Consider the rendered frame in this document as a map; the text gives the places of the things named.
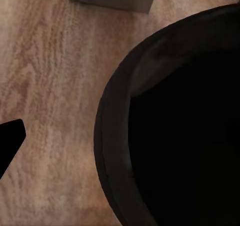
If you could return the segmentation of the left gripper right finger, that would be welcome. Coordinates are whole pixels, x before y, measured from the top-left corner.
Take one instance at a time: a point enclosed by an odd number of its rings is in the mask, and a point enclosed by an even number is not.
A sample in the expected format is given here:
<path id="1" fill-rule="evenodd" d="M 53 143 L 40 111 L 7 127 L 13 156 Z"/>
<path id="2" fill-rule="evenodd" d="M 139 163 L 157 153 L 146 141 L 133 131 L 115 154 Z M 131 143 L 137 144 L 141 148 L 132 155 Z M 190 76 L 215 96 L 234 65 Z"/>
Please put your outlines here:
<path id="1" fill-rule="evenodd" d="M 240 121 L 229 119 L 225 127 L 224 137 L 240 159 Z"/>

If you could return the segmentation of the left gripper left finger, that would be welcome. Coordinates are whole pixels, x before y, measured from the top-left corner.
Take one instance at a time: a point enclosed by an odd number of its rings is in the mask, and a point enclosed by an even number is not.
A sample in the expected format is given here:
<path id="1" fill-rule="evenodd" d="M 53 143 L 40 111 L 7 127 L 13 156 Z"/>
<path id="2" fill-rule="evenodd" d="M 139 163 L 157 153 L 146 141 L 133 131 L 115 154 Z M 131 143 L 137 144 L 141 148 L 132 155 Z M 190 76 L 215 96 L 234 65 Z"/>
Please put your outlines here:
<path id="1" fill-rule="evenodd" d="M 22 119 L 0 124 L 0 179 L 26 138 Z"/>

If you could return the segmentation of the cauldron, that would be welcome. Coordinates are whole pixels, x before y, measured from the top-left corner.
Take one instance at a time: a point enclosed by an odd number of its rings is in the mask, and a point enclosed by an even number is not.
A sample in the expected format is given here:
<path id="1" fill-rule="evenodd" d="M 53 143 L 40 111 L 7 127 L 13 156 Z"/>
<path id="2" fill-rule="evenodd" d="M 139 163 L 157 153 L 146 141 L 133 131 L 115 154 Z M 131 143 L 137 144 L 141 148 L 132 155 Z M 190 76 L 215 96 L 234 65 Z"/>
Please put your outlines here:
<path id="1" fill-rule="evenodd" d="M 121 226 L 240 226 L 240 3 L 173 23 L 108 81 L 94 122 L 98 179 Z"/>

